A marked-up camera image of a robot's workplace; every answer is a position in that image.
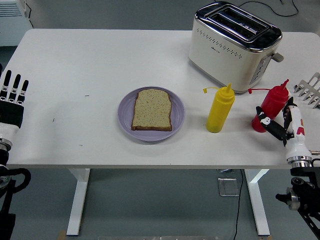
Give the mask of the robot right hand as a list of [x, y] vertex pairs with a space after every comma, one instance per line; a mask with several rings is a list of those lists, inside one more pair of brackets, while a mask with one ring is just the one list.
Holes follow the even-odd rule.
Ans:
[[289, 98], [283, 108], [283, 126], [272, 120], [260, 106], [256, 107], [256, 113], [262, 127], [283, 143], [289, 164], [296, 161], [311, 163], [312, 155], [305, 145], [304, 122], [293, 97]]

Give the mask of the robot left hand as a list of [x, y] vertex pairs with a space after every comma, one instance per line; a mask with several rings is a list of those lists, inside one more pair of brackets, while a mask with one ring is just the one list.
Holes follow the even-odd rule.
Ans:
[[12, 88], [9, 90], [12, 71], [7, 70], [2, 88], [0, 90], [0, 137], [13, 135], [21, 128], [23, 122], [24, 107], [29, 81], [22, 83], [18, 93], [21, 75], [17, 74]]

